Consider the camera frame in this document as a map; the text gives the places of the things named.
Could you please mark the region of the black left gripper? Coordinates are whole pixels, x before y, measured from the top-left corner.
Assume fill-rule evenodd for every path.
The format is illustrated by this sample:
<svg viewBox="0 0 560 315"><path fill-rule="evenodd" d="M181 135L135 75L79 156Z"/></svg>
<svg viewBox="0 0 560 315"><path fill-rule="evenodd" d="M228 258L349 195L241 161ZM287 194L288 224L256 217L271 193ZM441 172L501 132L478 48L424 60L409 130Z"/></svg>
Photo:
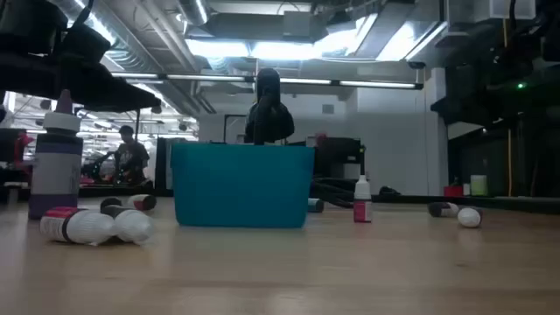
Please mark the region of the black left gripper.
<svg viewBox="0 0 560 315"><path fill-rule="evenodd" d="M46 0L1 0L1 90L56 95L59 87L93 111L122 113L161 106L153 93L114 77L99 62L110 41L86 24L74 23L62 39L59 62L52 56L67 17Z"/></svg>

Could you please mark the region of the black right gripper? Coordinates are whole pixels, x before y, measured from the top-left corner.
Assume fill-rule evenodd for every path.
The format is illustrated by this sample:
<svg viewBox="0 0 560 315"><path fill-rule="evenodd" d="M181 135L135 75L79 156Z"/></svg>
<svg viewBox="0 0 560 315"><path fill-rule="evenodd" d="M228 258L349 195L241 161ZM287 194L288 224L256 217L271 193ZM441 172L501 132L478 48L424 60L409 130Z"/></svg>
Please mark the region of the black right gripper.
<svg viewBox="0 0 560 315"><path fill-rule="evenodd" d="M430 110L446 125L482 126L504 110L524 110L559 99L559 26L526 24L479 35L446 66L447 96Z"/></svg>

